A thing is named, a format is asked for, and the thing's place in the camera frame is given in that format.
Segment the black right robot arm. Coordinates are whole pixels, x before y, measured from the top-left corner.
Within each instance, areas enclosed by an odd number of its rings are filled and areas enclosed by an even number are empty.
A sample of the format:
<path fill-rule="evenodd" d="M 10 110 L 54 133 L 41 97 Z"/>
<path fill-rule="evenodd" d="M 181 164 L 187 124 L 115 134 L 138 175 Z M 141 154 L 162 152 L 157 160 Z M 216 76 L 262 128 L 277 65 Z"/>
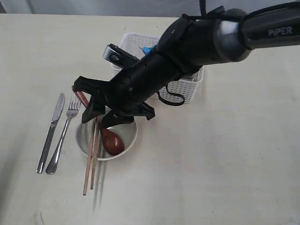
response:
<path fill-rule="evenodd" d="M 121 68 L 109 81 L 77 78 L 73 91 L 90 95 L 82 123 L 102 116 L 101 126 L 130 124 L 135 117 L 150 120 L 154 109 L 146 103 L 172 81 L 201 67 L 239 62 L 254 49 L 298 45 L 300 3 L 293 1 L 250 14 L 218 7 L 201 16 L 183 14 L 163 33 L 151 51 L 138 59 L 110 44 L 105 59 Z"/>

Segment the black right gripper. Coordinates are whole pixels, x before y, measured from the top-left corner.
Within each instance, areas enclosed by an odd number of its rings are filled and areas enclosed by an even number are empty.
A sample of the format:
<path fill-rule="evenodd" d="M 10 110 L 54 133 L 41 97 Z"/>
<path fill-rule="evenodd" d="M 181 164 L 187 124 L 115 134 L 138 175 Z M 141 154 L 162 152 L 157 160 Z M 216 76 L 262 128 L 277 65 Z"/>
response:
<path fill-rule="evenodd" d="M 88 101 L 81 93 L 86 109 L 82 123 L 103 115 L 101 127 L 131 124 L 135 116 L 150 120 L 154 108 L 145 101 L 169 82 L 181 78 L 188 71 L 188 62 L 177 48 L 157 45 L 141 59 L 121 49 L 123 68 L 110 81 L 78 77 L 75 90 L 90 94 Z"/>

